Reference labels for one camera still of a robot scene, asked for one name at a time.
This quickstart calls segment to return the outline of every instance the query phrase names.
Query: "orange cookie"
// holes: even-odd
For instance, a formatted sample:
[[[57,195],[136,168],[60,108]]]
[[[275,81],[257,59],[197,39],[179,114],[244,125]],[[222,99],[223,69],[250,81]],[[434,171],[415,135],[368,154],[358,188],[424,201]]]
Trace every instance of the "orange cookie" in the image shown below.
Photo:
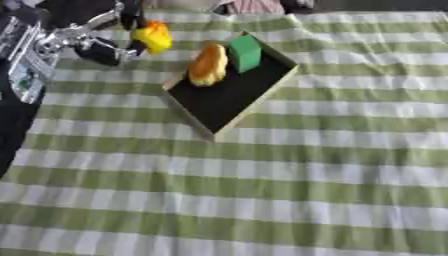
[[[226,76],[228,58],[224,46],[207,44],[190,64],[188,76],[196,86],[211,86]]]

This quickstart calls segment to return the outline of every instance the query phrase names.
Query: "table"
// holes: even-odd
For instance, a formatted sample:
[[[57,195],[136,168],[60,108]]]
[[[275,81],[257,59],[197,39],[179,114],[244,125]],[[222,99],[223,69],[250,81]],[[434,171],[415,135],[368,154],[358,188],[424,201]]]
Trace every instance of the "table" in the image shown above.
[[[122,70],[61,60],[0,182],[0,254],[447,253],[444,13],[148,17],[172,50]],[[160,86],[242,29],[299,72],[214,144]]]

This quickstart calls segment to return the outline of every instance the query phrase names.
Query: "wooden tray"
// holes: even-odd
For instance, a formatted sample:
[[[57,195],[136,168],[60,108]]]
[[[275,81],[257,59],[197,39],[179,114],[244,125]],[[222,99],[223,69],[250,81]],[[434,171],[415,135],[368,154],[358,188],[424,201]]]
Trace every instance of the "wooden tray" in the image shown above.
[[[239,74],[229,59],[226,77],[211,87],[192,85],[186,72],[163,85],[167,98],[208,139],[222,137],[297,71],[293,60],[253,37],[262,48],[260,66]]]

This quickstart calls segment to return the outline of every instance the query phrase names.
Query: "tablecloth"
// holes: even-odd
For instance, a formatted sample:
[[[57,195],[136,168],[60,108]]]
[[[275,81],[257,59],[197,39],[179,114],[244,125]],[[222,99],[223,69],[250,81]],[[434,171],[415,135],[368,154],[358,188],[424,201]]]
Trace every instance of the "tablecloth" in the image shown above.
[[[170,51],[61,59],[0,182],[1,255],[448,254],[446,14],[147,15]],[[161,84],[243,29],[299,71],[208,142]]]

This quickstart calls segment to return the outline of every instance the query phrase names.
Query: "green and white checkered tablecloth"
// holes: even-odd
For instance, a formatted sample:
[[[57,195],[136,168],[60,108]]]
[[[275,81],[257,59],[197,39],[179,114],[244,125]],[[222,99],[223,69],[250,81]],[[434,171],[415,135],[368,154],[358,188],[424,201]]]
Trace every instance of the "green and white checkered tablecloth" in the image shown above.
[[[0,182],[0,255],[448,254],[444,13],[148,18],[170,51],[122,70],[61,60]],[[161,83],[243,29],[299,73],[206,142]]]

